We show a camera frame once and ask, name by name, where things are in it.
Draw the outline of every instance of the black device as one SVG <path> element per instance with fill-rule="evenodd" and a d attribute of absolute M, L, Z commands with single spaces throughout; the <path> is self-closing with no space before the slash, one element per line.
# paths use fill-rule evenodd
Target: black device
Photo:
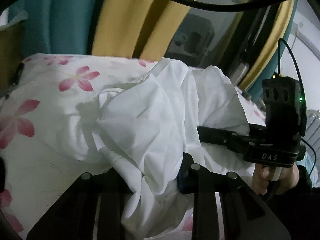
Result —
<path fill-rule="evenodd" d="M 0 0 L 0 13 L 15 1 L 17 0 Z M 204 10 L 237 12 L 258 9 L 285 0 L 257 0 L 237 5 L 212 5 L 192 0 L 172 1 Z M 320 18 L 320 1 L 308 2 Z M 300 83 L 290 78 L 279 77 L 263 81 L 267 127 L 250 125 L 249 136 L 198 127 L 200 140 L 225 145 L 230 150 L 241 152 L 244 160 L 249 162 L 268 166 L 292 166 L 296 160 L 302 159 L 305 153 L 305 148 L 300 145 L 306 125 L 305 97 L 299 73 L 298 76 Z M 4 180 L 4 163 L 0 158 L 0 192 L 4 189 Z M 215 192 L 220 192 L 222 200 L 226 240 L 264 239 L 264 235 L 269 237 L 267 239 L 290 239 L 277 217 L 234 172 L 227 175 L 211 173 L 193 163 L 191 156 L 184 154 L 178 174 L 178 187 L 183 194 L 195 194 L 193 239 L 214 239 L 213 237 L 217 236 L 217 216 L 214 216 L 216 213 L 213 204 Z M 99 193 L 102 194 L 99 223 L 104 222 L 105 227 L 109 222 L 112 227 L 108 230 L 98 227 L 98 239 L 104 238 L 110 232 L 114 232 L 110 236 L 111 239 L 123 239 L 124 230 L 120 224 L 120 215 L 123 210 L 123 195 L 130 192 L 121 177 L 111 169 L 108 173 L 97 176 L 82 174 L 32 228 L 28 240 L 92 239 L 90 237 L 94 226 L 93 214 L 96 213 Z M 254 238 L 251 238 L 250 232 L 254 232 Z M 21 239 L 1 211 L 0 238 Z"/>

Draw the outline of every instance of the blue fabric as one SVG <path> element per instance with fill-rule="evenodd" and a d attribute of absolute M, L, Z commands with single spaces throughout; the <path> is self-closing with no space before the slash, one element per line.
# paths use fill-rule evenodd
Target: blue fabric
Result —
<path fill-rule="evenodd" d="M 19 0 L 9 8 L 28 12 L 22 54 L 85 54 L 95 0 Z"/>
<path fill-rule="evenodd" d="M 293 5 L 293 11 L 289 20 L 289 24 L 287 29 L 284 32 L 283 39 L 285 41 L 288 40 L 290 31 L 291 31 L 291 26 L 294 18 L 294 14 L 296 12 L 297 8 L 297 3 L 298 0 L 294 1 Z M 280 55 L 282 56 L 284 52 L 285 45 L 281 43 L 280 45 Z M 264 79 L 269 79 L 272 77 L 273 73 L 275 72 L 276 68 L 278 66 L 278 53 L 277 51 L 273 54 L 272 58 L 270 59 L 269 63 L 267 66 L 264 68 L 264 70 L 261 72 L 261 74 L 258 76 L 257 80 L 253 83 L 253 85 L 247 90 L 247 92 L 252 96 L 251 101 L 256 103 L 259 98 L 261 97 L 263 90 L 262 90 L 262 80 Z"/>

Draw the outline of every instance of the silver bolt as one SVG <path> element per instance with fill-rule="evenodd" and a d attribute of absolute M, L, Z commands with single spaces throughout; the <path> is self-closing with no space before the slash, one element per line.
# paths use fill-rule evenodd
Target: silver bolt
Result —
<path fill-rule="evenodd" d="M 196 171 L 201 168 L 201 166 L 198 163 L 193 163 L 193 164 L 191 164 L 190 167 L 191 167 L 191 169 L 196 170 Z"/>
<path fill-rule="evenodd" d="M 81 175 L 81 179 L 90 179 L 91 178 L 91 174 L 88 172 L 85 172 Z"/>
<path fill-rule="evenodd" d="M 230 179 L 236 179 L 238 175 L 235 172 L 231 171 L 231 172 L 228 172 L 228 177 Z"/>

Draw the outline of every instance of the white cloth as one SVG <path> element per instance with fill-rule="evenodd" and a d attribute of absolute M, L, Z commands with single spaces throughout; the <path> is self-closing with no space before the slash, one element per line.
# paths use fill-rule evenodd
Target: white cloth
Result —
<path fill-rule="evenodd" d="M 23 238 L 85 171 L 98 174 L 111 165 L 124 178 L 134 194 L 122 223 L 136 239 L 180 230 L 190 218 L 192 197 L 179 194 L 175 180 L 183 152 L 210 171 L 252 176 L 253 164 L 241 155 L 199 142 L 198 125 L 249 130 L 234 87 L 216 67 L 44 54 L 25 65 L 19 88 L 1 111 L 19 113 L 13 122 L 30 121 L 1 152 L 10 212 L 22 224 Z"/>
<path fill-rule="evenodd" d="M 176 187 L 183 152 L 214 172 L 252 174 L 225 147 L 200 144 L 199 125 L 249 130 L 234 87 L 216 67 L 190 70 L 163 59 L 131 89 L 102 91 L 99 103 L 96 145 L 134 192 L 122 223 L 135 239 L 180 229 L 190 218 L 192 196 Z"/>

